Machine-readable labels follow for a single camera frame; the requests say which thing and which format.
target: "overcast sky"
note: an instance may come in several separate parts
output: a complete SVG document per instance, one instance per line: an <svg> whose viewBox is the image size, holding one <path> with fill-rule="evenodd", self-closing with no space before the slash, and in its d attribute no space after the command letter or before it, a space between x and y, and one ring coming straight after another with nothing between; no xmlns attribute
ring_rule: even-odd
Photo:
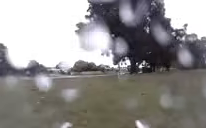
<svg viewBox="0 0 206 128"><path fill-rule="evenodd" d="M206 36L206 0L165 0L172 25L189 24L189 32ZM79 48L74 33L84 20L87 0L0 0L0 42L9 48L16 66L37 60L46 66L78 59L112 64L111 58Z"/></svg>

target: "lawn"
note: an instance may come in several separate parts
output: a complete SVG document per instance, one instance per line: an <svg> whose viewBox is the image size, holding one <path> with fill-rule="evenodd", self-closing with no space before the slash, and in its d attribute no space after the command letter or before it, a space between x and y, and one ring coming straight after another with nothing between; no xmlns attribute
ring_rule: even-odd
<svg viewBox="0 0 206 128"><path fill-rule="evenodd" d="M0 128L206 128L206 70L34 80L0 78Z"/></svg>

